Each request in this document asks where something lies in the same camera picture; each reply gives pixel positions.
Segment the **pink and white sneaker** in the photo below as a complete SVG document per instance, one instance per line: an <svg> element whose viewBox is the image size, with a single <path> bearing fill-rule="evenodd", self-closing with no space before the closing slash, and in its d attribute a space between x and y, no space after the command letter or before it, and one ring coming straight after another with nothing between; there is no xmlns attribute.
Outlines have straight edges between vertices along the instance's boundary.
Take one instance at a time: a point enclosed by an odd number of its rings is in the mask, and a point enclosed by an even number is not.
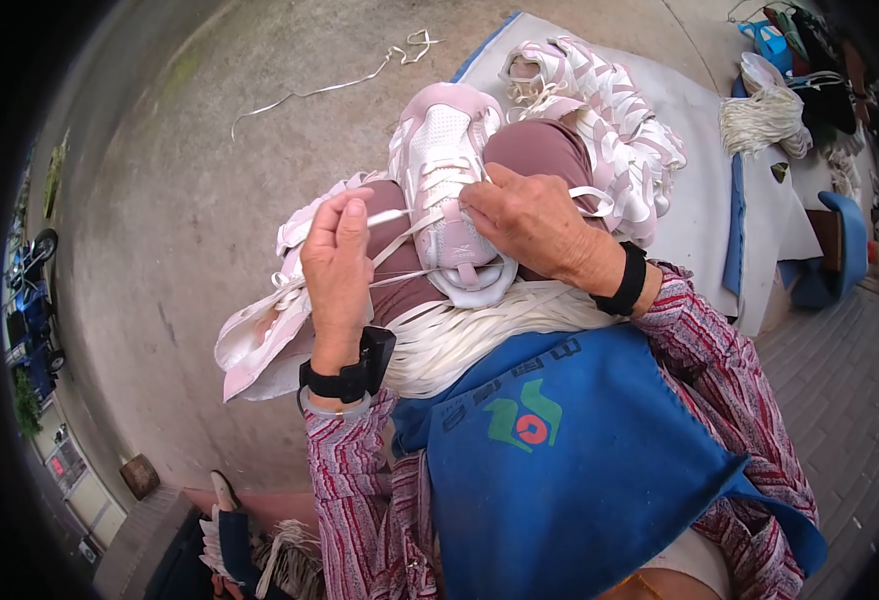
<svg viewBox="0 0 879 600"><path fill-rule="evenodd" d="M241 396L251 401L295 390L299 365L313 352L310 303L299 253L326 200L347 189L384 179L382 173L357 173L334 185L279 227L276 254L283 267L272 276L275 290L230 317L219 331L213 354L226 372L222 401Z"/></svg>
<svg viewBox="0 0 879 600"><path fill-rule="evenodd" d="M595 213L580 213L601 217L611 233L618 229L638 246L649 246L656 228L652 170L639 152L620 140L613 126L584 102L559 96L543 98L520 118L558 121L571 112L576 114L576 133L593 165L593 187L570 190L570 195L585 193L598 200Z"/></svg>
<svg viewBox="0 0 879 600"><path fill-rule="evenodd" d="M462 186L483 179L482 149L503 121L492 96L434 83L412 98L389 142L388 174L403 188L423 274L459 308L496 303L518 269L477 234L458 200Z"/></svg>
<svg viewBox="0 0 879 600"><path fill-rule="evenodd" d="M500 77L520 105L507 115L521 110L520 118L557 119L556 115L577 111L577 128L590 150L595 186L614 197L615 209L603 217L607 227L618 227L637 244L648 246L655 217L669 210L673 173L686 165L686 154L682 140L655 119L629 68L609 63L584 42L560 36L545 44L527 41L517 46L506 58ZM610 132L623 142L622 147ZM615 180L611 188L607 187L610 166Z"/></svg>

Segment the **tire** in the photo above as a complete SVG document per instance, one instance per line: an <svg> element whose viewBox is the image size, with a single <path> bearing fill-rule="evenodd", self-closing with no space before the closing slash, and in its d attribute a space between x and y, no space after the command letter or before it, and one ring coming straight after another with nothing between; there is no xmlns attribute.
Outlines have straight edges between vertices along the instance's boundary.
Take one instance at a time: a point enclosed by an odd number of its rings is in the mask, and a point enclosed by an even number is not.
<svg viewBox="0 0 879 600"><path fill-rule="evenodd" d="M62 350L56 350L52 354L49 354L49 372L51 374L58 372L65 364L66 353Z"/></svg>
<svg viewBox="0 0 879 600"><path fill-rule="evenodd" d="M53 228L43 229L33 240L33 246L39 252L33 264L42 265L56 254L59 234Z"/></svg>

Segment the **pink striped shirt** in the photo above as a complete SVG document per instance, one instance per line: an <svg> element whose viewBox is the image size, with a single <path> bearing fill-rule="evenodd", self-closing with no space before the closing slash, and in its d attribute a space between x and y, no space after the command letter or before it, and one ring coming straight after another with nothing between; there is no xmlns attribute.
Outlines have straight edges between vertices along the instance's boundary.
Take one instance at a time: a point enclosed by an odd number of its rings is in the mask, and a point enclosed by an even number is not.
<svg viewBox="0 0 879 600"><path fill-rule="evenodd" d="M786 435L751 340L693 290L687 270L658 263L662 289L634 324L649 337L662 377L727 450L752 455L745 476L818 526L813 492ZM439 592L426 452L380 453L397 401L380 392L362 418L307 415L309 461L330 600L436 598ZM755 503L720 498L693 524L721 548L744 600L795 598L802 571L779 524Z"/></svg>

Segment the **brown pants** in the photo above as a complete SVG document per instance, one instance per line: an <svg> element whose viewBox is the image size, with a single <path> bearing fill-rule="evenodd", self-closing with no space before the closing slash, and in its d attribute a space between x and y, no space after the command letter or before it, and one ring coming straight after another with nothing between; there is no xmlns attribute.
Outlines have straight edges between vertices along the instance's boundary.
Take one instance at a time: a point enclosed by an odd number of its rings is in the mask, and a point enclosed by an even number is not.
<svg viewBox="0 0 879 600"><path fill-rule="evenodd" d="M558 121L531 119L504 126L489 138L482 151L483 162L496 162L519 175L559 175L566 180L570 188L591 186L593 184L592 167L589 153L582 140L574 132ZM366 211L374 215L384 210L406 208L403 190L395 181L373 181L368 187L376 195L366 203ZM592 196L574 198L577 205L590 212L596 210ZM599 219L590 220L591 225L602 227ZM410 227L408 217L377 225L373 228L369 239L367 254L370 258L378 255L400 234ZM413 246L412 239L407 240L376 270L376 282L380 282L398 273L408 273L422 269L419 255ZM541 281L544 278L538 273L520 265L519 276L529 281ZM433 287L428 279L414 277L394 285L370 290L373 301L373 324L385 326L404 312L431 301L441 301L446 296Z"/></svg>

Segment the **sleeve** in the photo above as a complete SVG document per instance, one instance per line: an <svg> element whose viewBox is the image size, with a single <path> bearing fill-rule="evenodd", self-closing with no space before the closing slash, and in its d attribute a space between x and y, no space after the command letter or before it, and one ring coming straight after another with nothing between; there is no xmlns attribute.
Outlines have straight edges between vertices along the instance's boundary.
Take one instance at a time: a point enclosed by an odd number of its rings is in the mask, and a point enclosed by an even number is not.
<svg viewBox="0 0 879 600"><path fill-rule="evenodd" d="M659 296L633 323L649 338L666 370L702 397L700 419L727 450L753 456L745 474L769 498L792 505L818 526L813 492L803 475L752 340L697 294L688 270L663 271Z"/></svg>
<svg viewBox="0 0 879 600"><path fill-rule="evenodd" d="M402 546L389 534L392 489L380 453L383 428L397 396L383 390L355 420L306 414L310 474L319 517L326 597L371 598L403 582L385 568Z"/></svg>

